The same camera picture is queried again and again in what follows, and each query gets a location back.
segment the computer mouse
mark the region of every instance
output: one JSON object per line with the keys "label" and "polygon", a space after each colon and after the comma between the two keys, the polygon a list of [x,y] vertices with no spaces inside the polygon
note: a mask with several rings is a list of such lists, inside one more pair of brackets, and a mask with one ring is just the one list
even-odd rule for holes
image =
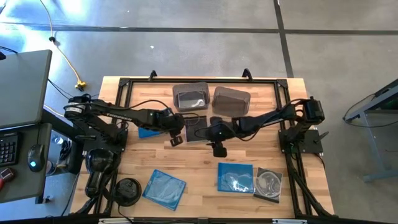
{"label": "computer mouse", "polygon": [[27,153],[27,165],[32,172],[39,172],[44,167],[44,146],[35,144]]}

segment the white label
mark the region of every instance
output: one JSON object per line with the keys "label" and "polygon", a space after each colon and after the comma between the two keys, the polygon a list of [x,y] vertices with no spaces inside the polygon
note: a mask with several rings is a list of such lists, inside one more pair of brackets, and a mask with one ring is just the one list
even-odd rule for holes
{"label": "white label", "polygon": [[66,109],[66,112],[67,112],[67,111],[73,111],[73,112],[77,112],[77,113],[81,113],[81,112],[82,112],[82,110],[79,109],[79,108],[67,108],[67,109]]}
{"label": "white label", "polygon": [[[68,103],[67,105],[68,106],[73,106],[73,105],[76,105],[76,104],[80,104],[80,103],[74,103],[74,102],[71,102],[71,103]],[[86,109],[86,106],[85,105],[77,105],[77,106],[75,106],[75,107],[79,107],[79,108],[81,108],[81,109]]]}

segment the gray floor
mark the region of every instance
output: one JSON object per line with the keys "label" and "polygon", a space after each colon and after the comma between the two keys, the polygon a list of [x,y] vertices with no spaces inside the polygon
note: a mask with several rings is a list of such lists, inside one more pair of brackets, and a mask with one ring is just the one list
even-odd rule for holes
{"label": "gray floor", "polygon": [[[280,0],[286,29],[397,30],[398,1]],[[277,28],[272,0],[103,0],[44,1],[54,24],[112,27]],[[49,31],[8,23],[48,24],[38,0],[8,0],[0,14],[0,45],[20,52],[52,48]],[[168,32],[56,32],[88,93],[97,94],[105,75],[239,76],[249,68],[256,77],[286,77],[278,34]],[[398,35],[287,35],[295,77],[322,101],[330,134],[323,140],[326,174],[337,215],[396,222],[398,178],[365,184],[375,171],[365,132],[341,117],[355,102],[397,78]],[[73,95],[73,72],[54,51],[50,78]],[[45,103],[62,111],[66,100],[51,86]],[[53,146],[52,157],[57,157]],[[0,204],[0,220],[58,216],[73,175],[50,177],[45,193],[53,202],[33,200]]]}

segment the transparent bin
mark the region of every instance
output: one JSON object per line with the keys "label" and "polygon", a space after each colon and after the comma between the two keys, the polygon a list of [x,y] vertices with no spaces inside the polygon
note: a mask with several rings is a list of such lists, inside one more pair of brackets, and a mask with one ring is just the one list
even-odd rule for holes
{"label": "transparent bin", "polygon": [[205,82],[175,85],[173,101],[179,112],[205,110],[210,103],[209,87]]}
{"label": "transparent bin", "polygon": [[250,93],[219,86],[213,96],[213,113],[229,117],[244,116],[249,111]]}

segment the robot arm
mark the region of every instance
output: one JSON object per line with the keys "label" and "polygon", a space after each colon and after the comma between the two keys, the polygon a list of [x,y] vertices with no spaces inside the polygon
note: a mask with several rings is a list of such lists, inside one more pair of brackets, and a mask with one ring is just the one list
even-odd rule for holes
{"label": "robot arm", "polygon": [[[296,113],[296,107],[302,105],[302,116]],[[319,101],[310,99],[297,99],[287,103],[283,108],[274,110],[260,116],[243,116],[232,118],[231,122],[223,121],[220,117],[211,117],[210,124],[206,130],[206,139],[211,143],[215,157],[226,157],[226,148],[222,141],[231,138],[239,138],[242,141],[252,139],[257,132],[266,126],[282,121],[296,121],[297,124],[287,131],[286,141],[293,142],[302,139],[311,125],[320,124],[325,119],[322,106]]]}
{"label": "robot arm", "polygon": [[166,110],[140,109],[132,110],[106,103],[103,100],[92,100],[89,95],[70,98],[65,108],[65,118],[82,129],[87,126],[99,131],[106,141],[118,142],[121,128],[115,124],[105,123],[98,116],[108,116],[134,123],[140,128],[151,131],[169,132],[172,146],[182,143],[179,136],[184,127],[182,115]]}

